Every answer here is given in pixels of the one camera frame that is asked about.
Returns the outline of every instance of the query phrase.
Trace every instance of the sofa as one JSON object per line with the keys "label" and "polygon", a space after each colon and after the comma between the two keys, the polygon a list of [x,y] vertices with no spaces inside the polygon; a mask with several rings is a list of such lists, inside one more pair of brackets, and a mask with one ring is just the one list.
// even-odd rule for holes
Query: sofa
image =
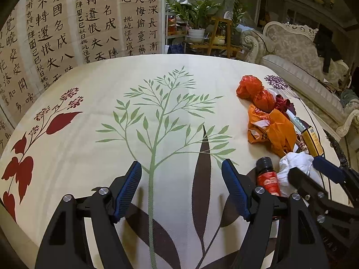
{"label": "sofa", "polygon": [[324,58],[318,57],[313,40],[317,29],[308,26],[268,23],[263,33],[250,31],[242,44],[251,48],[245,60],[261,64],[279,75],[313,111],[322,127],[336,140],[344,137],[352,122],[359,123],[359,110],[343,108],[340,99],[324,83],[343,89],[349,67],[331,60],[324,73]]}

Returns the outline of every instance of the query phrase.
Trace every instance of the floral tablecloth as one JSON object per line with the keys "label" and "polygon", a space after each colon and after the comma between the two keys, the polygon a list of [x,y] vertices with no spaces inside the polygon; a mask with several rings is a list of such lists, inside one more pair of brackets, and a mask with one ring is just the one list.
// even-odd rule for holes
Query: floral tablecloth
{"label": "floral tablecloth", "polygon": [[[247,174],[260,157],[279,163],[264,144],[248,143],[250,102],[236,97],[246,74],[294,96],[297,115],[317,127],[327,159],[339,165],[311,112],[266,67],[195,55],[117,58],[74,68],[20,121],[0,160],[7,210],[40,245],[64,194],[91,195],[138,160],[141,182],[116,225],[133,267],[227,268],[248,223],[228,201],[219,166],[231,158]],[[348,202],[338,185],[331,191]],[[90,220],[86,226],[94,266],[102,268]]]}

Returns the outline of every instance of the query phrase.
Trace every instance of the orange plastic bag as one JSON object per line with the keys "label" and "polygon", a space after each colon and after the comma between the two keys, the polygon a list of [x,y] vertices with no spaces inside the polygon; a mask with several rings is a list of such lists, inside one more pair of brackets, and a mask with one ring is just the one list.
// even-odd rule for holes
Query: orange plastic bag
{"label": "orange plastic bag", "polygon": [[272,151],[279,157],[293,151],[296,132],[293,124],[279,110],[274,109],[268,114],[251,104],[248,115],[247,136],[250,143],[270,141]]}
{"label": "orange plastic bag", "polygon": [[270,113],[274,109],[273,95],[264,90],[261,80],[257,77],[243,76],[236,93],[241,99],[251,99],[255,106],[264,112]]}

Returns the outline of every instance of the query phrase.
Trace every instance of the red bottle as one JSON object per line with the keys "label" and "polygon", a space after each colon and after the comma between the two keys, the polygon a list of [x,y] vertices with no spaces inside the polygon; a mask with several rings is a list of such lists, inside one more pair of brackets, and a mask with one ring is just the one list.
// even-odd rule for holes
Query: red bottle
{"label": "red bottle", "polygon": [[270,194],[281,196],[277,173],[270,157],[260,158],[256,163],[257,185],[263,186]]}

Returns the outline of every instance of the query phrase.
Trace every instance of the black bottle cap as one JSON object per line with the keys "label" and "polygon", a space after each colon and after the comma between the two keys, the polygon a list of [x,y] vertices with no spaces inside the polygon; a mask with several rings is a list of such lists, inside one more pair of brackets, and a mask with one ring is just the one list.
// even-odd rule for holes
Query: black bottle cap
{"label": "black bottle cap", "polygon": [[256,162],[256,174],[258,175],[263,170],[273,170],[273,163],[270,157],[260,158]]}

